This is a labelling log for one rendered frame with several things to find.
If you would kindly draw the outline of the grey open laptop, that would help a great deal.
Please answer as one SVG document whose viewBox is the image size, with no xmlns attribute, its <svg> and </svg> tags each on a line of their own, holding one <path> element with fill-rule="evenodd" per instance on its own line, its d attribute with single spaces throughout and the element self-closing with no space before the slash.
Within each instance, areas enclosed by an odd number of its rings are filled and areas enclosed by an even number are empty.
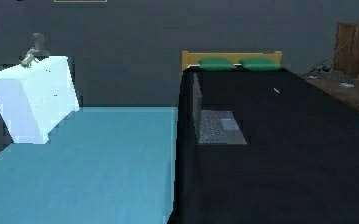
<svg viewBox="0 0 359 224">
<path fill-rule="evenodd" d="M 202 108 L 202 92 L 196 73 L 193 74 L 192 102 L 192 115 L 198 144 L 247 144 L 231 111 L 206 110 Z"/>
</svg>

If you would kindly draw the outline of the white chest of drawers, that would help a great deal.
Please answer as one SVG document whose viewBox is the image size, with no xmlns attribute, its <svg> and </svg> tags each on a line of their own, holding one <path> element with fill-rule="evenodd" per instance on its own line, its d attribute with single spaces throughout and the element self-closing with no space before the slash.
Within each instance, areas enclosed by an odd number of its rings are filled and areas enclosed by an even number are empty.
<svg viewBox="0 0 359 224">
<path fill-rule="evenodd" d="M 45 144 L 59 122 L 78 110 L 67 56 L 0 71 L 0 115 L 14 143 Z"/>
</svg>

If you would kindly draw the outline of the green pillow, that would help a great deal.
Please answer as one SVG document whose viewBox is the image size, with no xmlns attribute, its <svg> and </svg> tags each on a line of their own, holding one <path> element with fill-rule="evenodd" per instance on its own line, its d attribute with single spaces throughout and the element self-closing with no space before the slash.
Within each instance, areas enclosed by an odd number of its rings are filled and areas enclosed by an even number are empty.
<svg viewBox="0 0 359 224">
<path fill-rule="evenodd" d="M 281 68 L 279 63 L 266 58 L 247 58 L 241 59 L 239 63 L 251 71 L 277 71 Z"/>
<path fill-rule="evenodd" d="M 207 71 L 225 71 L 235 68 L 235 64 L 226 59 L 220 57 L 203 58 L 198 61 L 199 67 Z"/>
</svg>

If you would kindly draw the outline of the black bed with wooden headboard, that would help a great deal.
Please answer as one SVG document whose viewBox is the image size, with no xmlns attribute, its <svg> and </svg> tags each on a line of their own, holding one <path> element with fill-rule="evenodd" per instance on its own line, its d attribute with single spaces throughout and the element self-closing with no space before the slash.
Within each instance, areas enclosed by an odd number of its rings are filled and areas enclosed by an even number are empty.
<svg viewBox="0 0 359 224">
<path fill-rule="evenodd" d="M 359 112 L 285 68 L 207 71 L 182 51 L 173 210 L 167 224 L 359 224 Z M 246 145 L 198 144 L 202 108 L 231 111 Z"/>
</svg>

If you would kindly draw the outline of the brown wooden desk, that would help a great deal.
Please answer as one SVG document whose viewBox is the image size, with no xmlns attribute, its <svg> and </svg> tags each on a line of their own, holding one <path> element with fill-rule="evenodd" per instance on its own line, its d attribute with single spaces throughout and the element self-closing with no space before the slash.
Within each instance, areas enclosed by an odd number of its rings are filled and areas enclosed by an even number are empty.
<svg viewBox="0 0 359 224">
<path fill-rule="evenodd" d="M 314 66 L 304 78 L 359 111 L 359 22 L 337 24 L 332 57 Z"/>
</svg>

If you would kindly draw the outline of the small grey animal figurine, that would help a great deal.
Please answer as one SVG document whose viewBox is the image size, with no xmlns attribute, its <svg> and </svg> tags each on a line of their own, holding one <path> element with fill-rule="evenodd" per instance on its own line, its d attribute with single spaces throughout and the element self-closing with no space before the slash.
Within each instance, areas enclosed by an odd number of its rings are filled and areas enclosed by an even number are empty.
<svg viewBox="0 0 359 224">
<path fill-rule="evenodd" d="M 38 52 L 37 49 L 31 48 L 27 51 L 25 57 L 20 62 L 20 65 L 24 68 L 30 68 L 32 66 L 32 62 L 35 61 L 36 63 L 39 62 L 39 60 L 35 57 L 35 54 Z"/>
</svg>

